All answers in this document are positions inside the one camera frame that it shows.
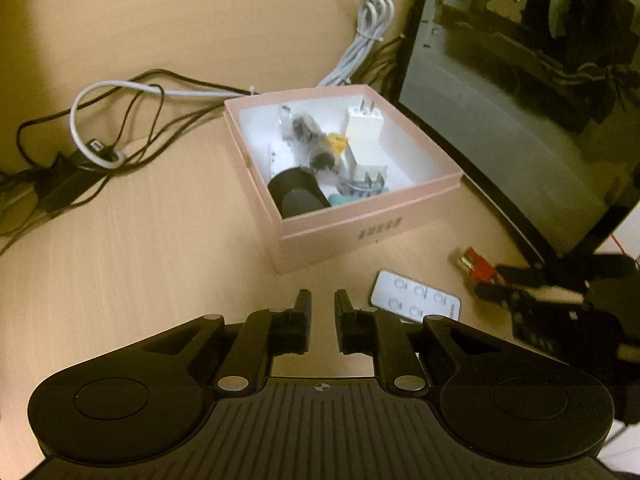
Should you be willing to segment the computer case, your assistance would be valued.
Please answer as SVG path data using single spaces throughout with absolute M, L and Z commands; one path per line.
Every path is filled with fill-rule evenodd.
M 541 259 L 639 200 L 639 0 L 416 0 L 399 107 Z

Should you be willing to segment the black power adapter brick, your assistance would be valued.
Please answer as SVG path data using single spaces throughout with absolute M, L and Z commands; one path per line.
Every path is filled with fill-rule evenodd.
M 58 154 L 52 166 L 36 177 L 38 206 L 45 212 L 64 208 L 104 177 L 99 167 L 80 151 L 68 156 Z

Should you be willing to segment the teal hand crank tool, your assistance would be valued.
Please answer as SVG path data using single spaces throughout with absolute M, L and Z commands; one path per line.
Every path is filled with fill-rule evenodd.
M 336 192 L 328 197 L 328 202 L 332 207 L 341 206 L 364 200 L 365 198 L 379 196 L 388 192 L 386 185 L 374 184 L 367 186 L 363 182 L 342 182 L 336 187 Z

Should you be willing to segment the red lighter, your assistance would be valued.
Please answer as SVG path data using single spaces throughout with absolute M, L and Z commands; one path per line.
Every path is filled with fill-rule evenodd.
M 497 269 L 492 266 L 473 247 L 466 248 L 459 256 L 460 266 L 469 277 L 479 283 L 501 284 L 502 278 Z

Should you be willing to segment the yellow small bottle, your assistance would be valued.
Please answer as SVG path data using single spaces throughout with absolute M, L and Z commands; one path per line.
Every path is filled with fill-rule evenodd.
M 326 138 L 335 156 L 341 155 L 346 150 L 348 145 L 346 136 L 338 133 L 329 133 Z

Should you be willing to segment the black rounded case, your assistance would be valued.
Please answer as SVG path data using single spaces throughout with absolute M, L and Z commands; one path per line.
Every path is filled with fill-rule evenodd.
M 281 171 L 268 183 L 268 191 L 283 219 L 329 208 L 316 177 L 300 167 Z

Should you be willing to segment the white charger cube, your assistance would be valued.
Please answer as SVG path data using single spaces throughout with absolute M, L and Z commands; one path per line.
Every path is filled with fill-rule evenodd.
M 387 179 L 387 158 L 378 140 L 348 140 L 344 154 L 344 168 L 346 178 L 352 182 Z
M 347 109 L 344 135 L 348 140 L 378 140 L 384 126 L 384 116 L 375 102 L 362 98 Z

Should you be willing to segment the pink cardboard box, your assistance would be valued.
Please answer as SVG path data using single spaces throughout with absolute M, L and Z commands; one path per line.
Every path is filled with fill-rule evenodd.
M 388 167 L 385 193 L 285 219 L 268 191 L 270 146 L 280 139 L 280 109 L 308 113 L 327 133 L 345 129 L 347 111 L 366 104 L 381 113 Z M 309 266 L 424 226 L 437 219 L 463 172 L 432 139 L 364 84 L 244 96 L 224 104 L 231 160 L 279 273 Z

